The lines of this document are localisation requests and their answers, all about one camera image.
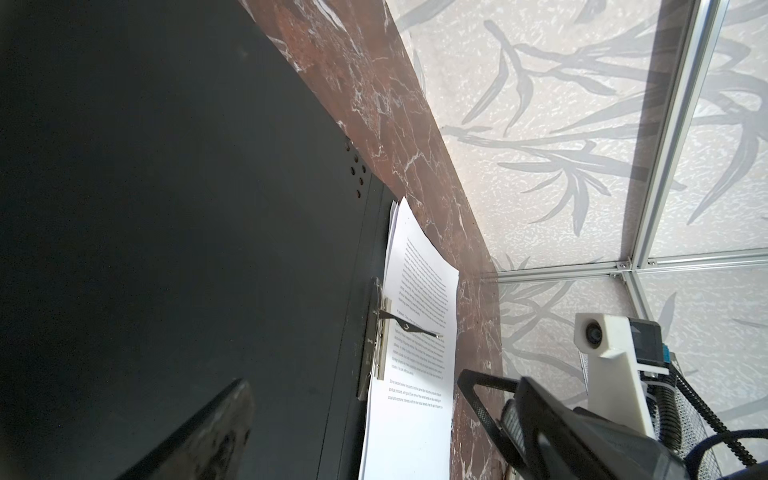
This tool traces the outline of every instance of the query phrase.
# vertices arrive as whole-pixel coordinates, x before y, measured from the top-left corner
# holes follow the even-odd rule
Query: metal mesh
[[[587,356],[583,353],[579,353],[581,357],[581,371],[584,374],[584,384],[588,385],[588,372],[587,372]],[[680,370],[680,366],[675,363],[677,371]],[[680,457],[685,458],[688,452],[696,445],[704,440],[707,435],[707,430],[704,428],[704,421],[696,411],[693,405],[680,393],[679,389],[675,390],[675,402],[677,404],[677,412],[680,415],[680,425],[683,430],[683,441],[680,446]],[[659,439],[659,412],[655,409],[654,415],[651,416],[654,422],[654,433],[656,434],[656,440]],[[720,466],[717,464],[717,459],[713,451],[710,449],[704,454],[704,458],[701,461],[701,467],[699,468],[699,480],[717,480],[722,477],[720,473]]]

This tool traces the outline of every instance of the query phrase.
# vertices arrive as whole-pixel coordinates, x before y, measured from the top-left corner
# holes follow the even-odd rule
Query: paper
[[[391,312],[442,338],[387,328],[383,380],[371,379],[360,478],[449,477],[458,271],[403,199],[393,213],[382,294]]]

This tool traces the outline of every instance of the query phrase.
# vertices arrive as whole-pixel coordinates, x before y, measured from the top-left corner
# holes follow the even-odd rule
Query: brown marble trim
[[[456,375],[502,374],[491,257],[383,0],[240,0],[320,99],[374,173],[460,272]],[[492,412],[500,394],[480,392]],[[451,478],[501,478],[501,457],[454,393]]]

